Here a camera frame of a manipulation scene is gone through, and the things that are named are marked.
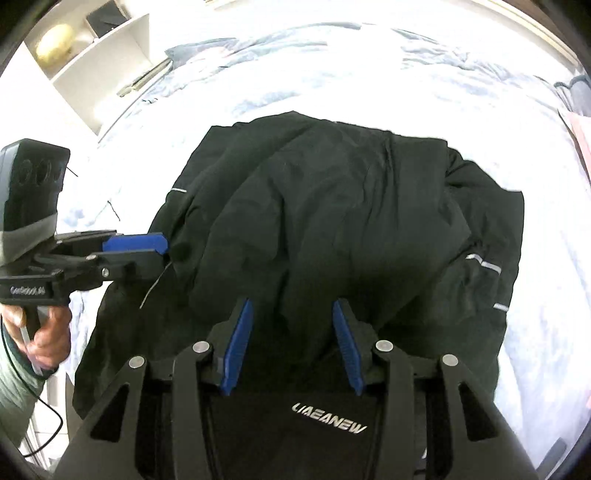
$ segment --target camera lens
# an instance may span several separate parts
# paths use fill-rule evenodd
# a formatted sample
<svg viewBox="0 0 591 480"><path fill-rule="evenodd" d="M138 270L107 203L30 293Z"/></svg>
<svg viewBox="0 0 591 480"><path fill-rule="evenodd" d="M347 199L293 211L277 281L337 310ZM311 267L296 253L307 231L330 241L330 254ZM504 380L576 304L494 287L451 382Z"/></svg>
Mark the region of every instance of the camera lens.
<svg viewBox="0 0 591 480"><path fill-rule="evenodd" d="M49 163L49 160L43 159L39 162L39 165L37 166L37 176L36 176L36 182L37 185L42 185L43 183L45 183L45 181L47 180L47 177L49 176L49 172L51 171L51 163Z"/></svg>
<svg viewBox="0 0 591 480"><path fill-rule="evenodd" d="M31 178L31 172L33 171L33 165L31 160L25 159L18 163L17 167L17 182L19 185L24 185Z"/></svg>

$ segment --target wrinkled bedding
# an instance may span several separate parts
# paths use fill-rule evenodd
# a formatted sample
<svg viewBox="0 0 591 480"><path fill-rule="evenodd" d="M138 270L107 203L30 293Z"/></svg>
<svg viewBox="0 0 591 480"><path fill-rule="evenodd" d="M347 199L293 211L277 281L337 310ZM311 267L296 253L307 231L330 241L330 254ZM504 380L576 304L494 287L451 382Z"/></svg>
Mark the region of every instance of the wrinkled bedding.
<svg viewBox="0 0 591 480"><path fill-rule="evenodd" d="M591 191L556 113L565 105L552 79L374 25L311 25L168 54L173 71L76 166L79 178L67 177L59 231L145 232L212 125L295 110L446 139L500 186L524 194L495 402L535 465L558 438L570 450L590 416ZM71 377L103 292L72 295Z"/></svg>

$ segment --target jacket sleeve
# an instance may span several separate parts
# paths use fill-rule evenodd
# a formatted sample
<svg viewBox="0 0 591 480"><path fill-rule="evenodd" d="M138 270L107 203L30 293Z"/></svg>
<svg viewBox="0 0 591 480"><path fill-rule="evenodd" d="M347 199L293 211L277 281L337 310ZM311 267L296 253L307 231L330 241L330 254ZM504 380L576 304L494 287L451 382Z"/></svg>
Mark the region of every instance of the jacket sleeve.
<svg viewBox="0 0 591 480"><path fill-rule="evenodd" d="M27 433L29 420L33 414L36 398L31 395L15 372L12 364L38 396L43 390L44 378L33 373L29 361L18 351L16 344L4 330L7 349L0 342L0 426L18 448Z"/></svg>

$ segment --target white shelving unit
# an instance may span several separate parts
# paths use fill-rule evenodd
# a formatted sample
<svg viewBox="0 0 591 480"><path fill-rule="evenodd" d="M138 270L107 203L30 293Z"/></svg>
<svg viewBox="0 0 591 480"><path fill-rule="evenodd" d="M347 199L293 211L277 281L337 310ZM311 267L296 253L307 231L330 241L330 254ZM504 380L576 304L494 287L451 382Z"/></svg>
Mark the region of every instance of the white shelving unit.
<svg viewBox="0 0 591 480"><path fill-rule="evenodd" d="M132 16L101 38L94 38L86 16L106 0L62 0L31 31L25 44L34 54L37 43L51 27L65 23L76 32L69 60L52 67L41 66L48 80L82 121L96 134L105 132L129 108L140 92L123 97L116 93L165 59L151 47L150 14Z"/></svg>
<svg viewBox="0 0 591 480"><path fill-rule="evenodd" d="M66 102L98 134L137 97L117 91L164 60L150 49L150 15L132 18L86 47L51 82Z"/></svg>

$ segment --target blue gripper pad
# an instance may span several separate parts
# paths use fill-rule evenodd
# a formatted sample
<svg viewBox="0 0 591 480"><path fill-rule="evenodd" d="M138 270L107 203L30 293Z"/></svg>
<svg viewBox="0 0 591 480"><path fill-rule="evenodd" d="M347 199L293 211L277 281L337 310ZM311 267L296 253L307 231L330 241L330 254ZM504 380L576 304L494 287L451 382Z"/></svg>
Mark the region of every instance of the blue gripper pad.
<svg viewBox="0 0 591 480"><path fill-rule="evenodd" d="M343 356L345 363L345 371L349 378L349 385L355 390L357 395L363 393L365 382L363 381L361 355L351 329L347 322L347 318L343 309L336 301L333 303L333 326L335 327L336 339L339 343L340 353Z"/></svg>
<svg viewBox="0 0 591 480"><path fill-rule="evenodd" d="M115 235L103 243L103 252L155 250L160 255L168 251L168 241L161 233L146 235Z"/></svg>
<svg viewBox="0 0 591 480"><path fill-rule="evenodd" d="M253 321L254 308L252 307L252 302L247 300L244 302L240 317L236 322L236 328L234 328L224 356L223 378L220 383L220 390L223 395L229 395L238 383L242 361L244 360L248 340L251 336Z"/></svg>

